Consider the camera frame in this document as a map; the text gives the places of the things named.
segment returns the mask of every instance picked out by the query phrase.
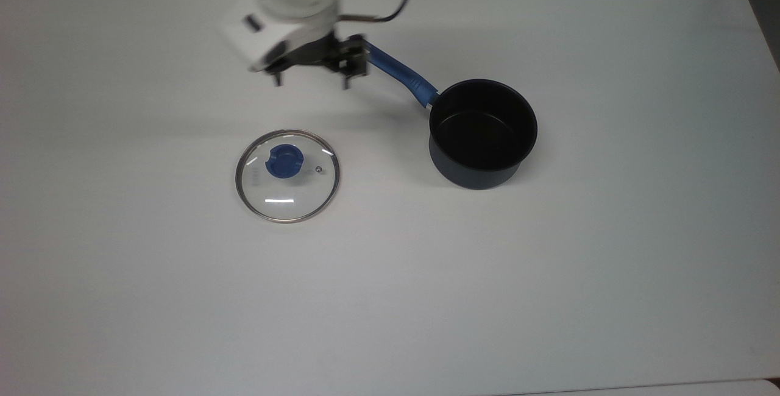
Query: blue lid knob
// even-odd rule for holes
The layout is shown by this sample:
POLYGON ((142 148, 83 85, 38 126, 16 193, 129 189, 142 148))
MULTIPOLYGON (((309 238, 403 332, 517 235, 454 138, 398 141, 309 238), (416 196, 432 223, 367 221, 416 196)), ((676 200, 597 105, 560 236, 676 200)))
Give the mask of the blue lid knob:
POLYGON ((277 144, 271 149, 271 156, 265 168, 277 179, 295 177, 303 166, 303 152, 293 144, 277 144))

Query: saucepan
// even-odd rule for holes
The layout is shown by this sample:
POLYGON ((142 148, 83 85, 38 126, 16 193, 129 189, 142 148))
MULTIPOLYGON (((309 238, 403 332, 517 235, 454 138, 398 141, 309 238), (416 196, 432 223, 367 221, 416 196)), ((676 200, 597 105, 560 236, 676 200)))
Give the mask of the saucepan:
POLYGON ((367 42, 368 61, 431 108, 428 150, 446 179, 468 189, 501 185, 534 149, 537 119, 513 88, 488 79, 438 90, 420 74, 367 42))

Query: glass lid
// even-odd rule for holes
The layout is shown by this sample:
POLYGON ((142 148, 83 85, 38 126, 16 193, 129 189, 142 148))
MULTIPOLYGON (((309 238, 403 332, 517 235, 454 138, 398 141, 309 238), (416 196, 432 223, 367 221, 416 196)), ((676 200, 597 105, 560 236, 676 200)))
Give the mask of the glass lid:
POLYGON ((241 156, 236 188, 246 206, 265 219, 303 221, 323 210, 339 188, 339 160, 317 135, 275 130, 241 156))

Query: metal rim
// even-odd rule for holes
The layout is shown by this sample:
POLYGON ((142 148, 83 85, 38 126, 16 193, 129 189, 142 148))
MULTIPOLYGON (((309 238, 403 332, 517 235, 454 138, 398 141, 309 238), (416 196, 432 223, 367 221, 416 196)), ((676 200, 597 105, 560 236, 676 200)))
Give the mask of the metal rim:
POLYGON ((244 150, 243 154, 241 154, 241 158, 239 159, 239 163, 236 167, 236 190, 239 193, 239 196, 241 198, 241 201, 246 205, 246 207, 249 208, 252 212, 254 212, 257 216, 267 219, 268 221, 279 223, 279 224, 292 224, 292 223, 300 223, 301 221, 304 221, 305 219, 309 219, 312 216, 320 213, 326 205, 330 204, 331 199, 333 199, 333 196, 336 194, 336 191, 339 190, 339 183, 340 183, 340 168, 339 168, 339 158, 336 156, 336 152, 333 150, 333 148, 323 140, 320 136, 307 132, 307 130, 275 130, 274 132, 269 132, 268 134, 265 134, 257 140, 253 141, 250 146, 244 150), (271 140, 271 138, 278 137, 280 135, 300 135, 306 138, 309 138, 310 140, 317 141, 317 143, 322 144, 328 151, 333 152, 333 155, 331 155, 331 159, 333 160, 333 167, 335 170, 335 182, 333 184, 333 190, 331 190, 331 193, 328 195, 328 198, 323 201, 323 203, 320 205, 320 207, 317 207, 312 212, 307 213, 306 215, 300 216, 298 218, 292 218, 292 219, 279 219, 279 218, 273 218, 271 216, 265 215, 264 213, 260 212, 259 210, 255 209, 251 202, 246 198, 244 192, 243 192, 243 185, 241 184, 241 175, 243 174, 243 166, 242 163, 245 163, 246 160, 249 159, 249 155, 257 148, 257 146, 260 146, 262 143, 265 143, 265 141, 271 140))

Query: pot handle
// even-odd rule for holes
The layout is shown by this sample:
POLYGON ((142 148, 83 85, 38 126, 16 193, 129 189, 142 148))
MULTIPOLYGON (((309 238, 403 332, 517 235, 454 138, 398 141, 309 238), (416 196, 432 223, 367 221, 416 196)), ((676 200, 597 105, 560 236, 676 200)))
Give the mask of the pot handle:
POLYGON ((427 108, 433 103, 434 99, 438 96, 436 87, 432 86, 430 82, 427 82, 424 77, 413 71, 413 69, 408 68, 400 61, 385 54, 385 52, 377 49, 376 46, 368 43, 368 41, 366 41, 366 47, 368 48, 368 62, 406 85, 423 107, 427 108))

